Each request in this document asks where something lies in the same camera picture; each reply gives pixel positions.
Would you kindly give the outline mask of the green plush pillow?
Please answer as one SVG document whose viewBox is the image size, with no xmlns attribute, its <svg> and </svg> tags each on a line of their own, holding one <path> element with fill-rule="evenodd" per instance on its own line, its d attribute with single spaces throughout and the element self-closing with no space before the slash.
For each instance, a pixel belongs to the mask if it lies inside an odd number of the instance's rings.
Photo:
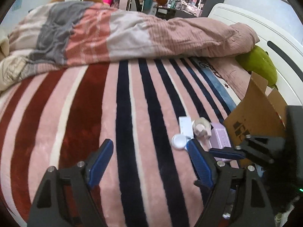
<svg viewBox="0 0 303 227">
<path fill-rule="evenodd" d="M 255 72 L 266 79 L 270 88 L 276 87 L 277 70 L 268 53 L 261 47 L 256 45 L 250 52 L 237 55 L 235 59 L 250 74 Z"/>
</svg>

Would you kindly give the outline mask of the pink ribbed pillow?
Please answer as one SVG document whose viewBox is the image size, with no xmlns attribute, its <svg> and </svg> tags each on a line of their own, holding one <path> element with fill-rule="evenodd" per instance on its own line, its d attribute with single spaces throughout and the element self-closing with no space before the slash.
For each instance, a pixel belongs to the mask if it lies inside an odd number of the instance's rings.
<svg viewBox="0 0 303 227">
<path fill-rule="evenodd" d="M 206 60 L 242 100 L 249 85 L 249 73 L 238 64 L 235 58 L 207 58 Z"/>
</svg>

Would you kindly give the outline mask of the white bed headboard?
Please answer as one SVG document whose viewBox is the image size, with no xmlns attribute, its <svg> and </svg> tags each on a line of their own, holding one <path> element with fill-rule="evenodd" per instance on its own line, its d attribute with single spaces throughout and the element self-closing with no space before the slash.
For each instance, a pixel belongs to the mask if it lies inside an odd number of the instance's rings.
<svg viewBox="0 0 303 227">
<path fill-rule="evenodd" d="M 288 105 L 302 105 L 302 45 L 287 31 L 248 10 L 219 3 L 209 18 L 227 25 L 243 23 L 257 33 L 257 44 L 268 52 L 277 70 L 277 87 Z"/>
</svg>

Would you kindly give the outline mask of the white flat box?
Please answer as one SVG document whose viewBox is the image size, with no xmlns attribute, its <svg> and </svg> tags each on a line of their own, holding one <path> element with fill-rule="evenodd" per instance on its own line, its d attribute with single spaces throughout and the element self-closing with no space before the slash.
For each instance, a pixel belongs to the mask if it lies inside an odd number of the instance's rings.
<svg viewBox="0 0 303 227">
<path fill-rule="evenodd" d="M 179 128 L 180 133 L 186 137 L 193 138 L 193 125 L 192 120 L 189 116 L 180 116 L 179 117 Z"/>
</svg>

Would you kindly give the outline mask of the striped pink fleece blanket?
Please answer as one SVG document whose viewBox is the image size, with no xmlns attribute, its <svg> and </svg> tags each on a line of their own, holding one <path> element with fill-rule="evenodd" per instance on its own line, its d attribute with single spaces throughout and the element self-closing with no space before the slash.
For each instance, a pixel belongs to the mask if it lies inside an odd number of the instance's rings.
<svg viewBox="0 0 303 227">
<path fill-rule="evenodd" d="M 112 158 L 92 191 L 108 226 L 194 226 L 205 197 L 179 118 L 223 122 L 239 103 L 204 61 L 122 61 L 49 72 L 1 95 L 1 201 L 18 226 L 46 169 L 76 165 L 106 139 Z"/>
</svg>

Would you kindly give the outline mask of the pink grey patchwork duvet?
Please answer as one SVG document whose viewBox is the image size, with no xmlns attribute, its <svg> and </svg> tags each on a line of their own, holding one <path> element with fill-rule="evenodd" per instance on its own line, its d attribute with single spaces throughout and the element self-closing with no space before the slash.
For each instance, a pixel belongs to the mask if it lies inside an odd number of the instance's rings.
<svg viewBox="0 0 303 227">
<path fill-rule="evenodd" d="M 95 2 L 39 6 L 1 34 L 1 91 L 31 76 L 125 59 L 248 53 L 259 42 L 248 25 L 208 17 L 168 21 Z"/>
</svg>

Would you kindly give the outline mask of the brown cardboard box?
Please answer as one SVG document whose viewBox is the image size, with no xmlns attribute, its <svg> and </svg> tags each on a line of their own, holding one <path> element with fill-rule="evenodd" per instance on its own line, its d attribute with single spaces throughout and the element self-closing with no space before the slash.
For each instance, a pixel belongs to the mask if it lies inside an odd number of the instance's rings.
<svg viewBox="0 0 303 227">
<path fill-rule="evenodd" d="M 275 137 L 265 147 L 277 156 L 284 149 L 287 104 L 275 88 L 266 94 L 267 87 L 268 81 L 253 72 L 245 97 L 223 124 L 234 146 L 240 145 L 247 135 Z"/>
</svg>

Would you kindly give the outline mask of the lilac small box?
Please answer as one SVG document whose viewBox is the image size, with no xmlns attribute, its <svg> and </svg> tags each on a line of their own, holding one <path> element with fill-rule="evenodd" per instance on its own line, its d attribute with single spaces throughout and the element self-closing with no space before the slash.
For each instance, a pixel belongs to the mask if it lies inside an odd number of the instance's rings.
<svg viewBox="0 0 303 227">
<path fill-rule="evenodd" d="M 209 146 L 211 149 L 231 148 L 231 142 L 224 125 L 211 122 L 211 136 L 209 138 Z"/>
</svg>

